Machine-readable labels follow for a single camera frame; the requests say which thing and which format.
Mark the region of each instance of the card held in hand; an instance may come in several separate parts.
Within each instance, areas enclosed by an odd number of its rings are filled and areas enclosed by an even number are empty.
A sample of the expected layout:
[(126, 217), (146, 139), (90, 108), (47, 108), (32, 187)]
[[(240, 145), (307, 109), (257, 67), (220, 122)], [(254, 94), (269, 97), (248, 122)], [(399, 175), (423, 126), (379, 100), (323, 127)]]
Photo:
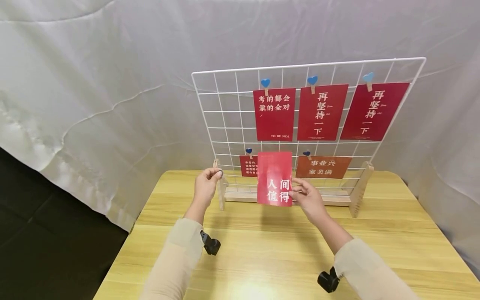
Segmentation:
[(292, 206), (292, 153), (260, 152), (258, 154), (257, 203)]

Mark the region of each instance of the red postcard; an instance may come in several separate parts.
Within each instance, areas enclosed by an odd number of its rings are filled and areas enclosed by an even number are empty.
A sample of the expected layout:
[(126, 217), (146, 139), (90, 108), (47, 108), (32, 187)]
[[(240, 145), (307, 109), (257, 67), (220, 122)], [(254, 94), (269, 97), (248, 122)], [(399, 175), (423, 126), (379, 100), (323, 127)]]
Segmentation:
[(348, 84), (321, 85), (300, 90), (299, 141), (335, 141)]
[(341, 140), (381, 141), (409, 83), (359, 85), (343, 127)]
[(257, 140), (292, 141), (295, 89), (269, 89), (253, 91)]
[(292, 153), (260, 152), (258, 154), (257, 203), (292, 206)]
[(257, 177), (258, 156), (240, 155), (241, 175), (244, 177)]
[(297, 163), (298, 178), (337, 178), (342, 179), (348, 169), (351, 157), (345, 156), (299, 156)]

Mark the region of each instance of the black mount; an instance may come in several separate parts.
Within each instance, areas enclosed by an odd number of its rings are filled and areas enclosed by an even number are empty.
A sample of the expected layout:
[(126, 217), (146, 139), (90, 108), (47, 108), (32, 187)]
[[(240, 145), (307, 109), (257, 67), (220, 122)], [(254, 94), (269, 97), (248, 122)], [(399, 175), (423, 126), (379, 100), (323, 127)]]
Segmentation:
[(317, 283), (323, 287), (323, 289), (327, 293), (335, 292), (336, 287), (338, 287), (338, 283), (340, 282), (340, 278), (336, 275), (335, 268), (332, 267), (330, 269), (330, 274), (323, 271), (320, 273), (317, 279)]
[(200, 236), (202, 236), (202, 241), (204, 241), (204, 248), (207, 251), (207, 254), (216, 255), (221, 246), (220, 241), (217, 239), (212, 239), (203, 230), (200, 231)]

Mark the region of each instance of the white fabric backdrop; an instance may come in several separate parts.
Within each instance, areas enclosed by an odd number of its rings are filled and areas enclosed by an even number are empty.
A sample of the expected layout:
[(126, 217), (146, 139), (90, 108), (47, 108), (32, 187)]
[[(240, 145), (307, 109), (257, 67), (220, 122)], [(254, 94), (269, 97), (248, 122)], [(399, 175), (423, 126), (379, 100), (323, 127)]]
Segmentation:
[(0, 146), (129, 230), (213, 153), (190, 73), (426, 56), (374, 165), (480, 275), (480, 2), (0, 2)]

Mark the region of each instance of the fingers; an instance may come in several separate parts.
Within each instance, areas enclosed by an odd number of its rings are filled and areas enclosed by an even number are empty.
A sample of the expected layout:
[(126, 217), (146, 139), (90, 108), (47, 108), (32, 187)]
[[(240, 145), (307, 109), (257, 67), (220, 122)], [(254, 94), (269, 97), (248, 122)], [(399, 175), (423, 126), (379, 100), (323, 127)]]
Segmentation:
[(222, 171), (222, 170), (217, 171), (217, 173), (215, 173), (215, 174), (211, 177), (210, 181), (213, 181), (213, 182), (216, 183), (217, 181), (219, 181), (219, 180), (222, 178), (222, 176), (223, 176), (223, 171)]
[(220, 168), (208, 168), (203, 170), (202, 173), (200, 173), (200, 176), (206, 177), (207, 179), (210, 180), (210, 178), (215, 175), (218, 171), (221, 171), (222, 169)]
[(303, 194), (301, 192), (290, 191), (290, 192), (288, 192), (288, 194), (289, 194), (290, 197), (292, 197), (294, 200), (298, 201), (300, 204), (307, 197), (307, 196), (305, 196), (305, 194)]
[(303, 180), (303, 179), (300, 179), (300, 178), (295, 178), (293, 177), (292, 178), (292, 181), (293, 182), (296, 182), (298, 184), (301, 184), (306, 190), (306, 194), (310, 193), (311, 191), (313, 191), (315, 188), (313, 187), (313, 185), (311, 185), (308, 181), (306, 180)]
[(307, 189), (305, 189), (305, 188), (304, 188), (303, 186), (301, 186), (301, 185), (296, 185), (296, 186), (292, 187), (292, 191), (294, 191), (294, 192), (302, 192), (302, 193), (304, 193), (304, 194), (307, 193)]

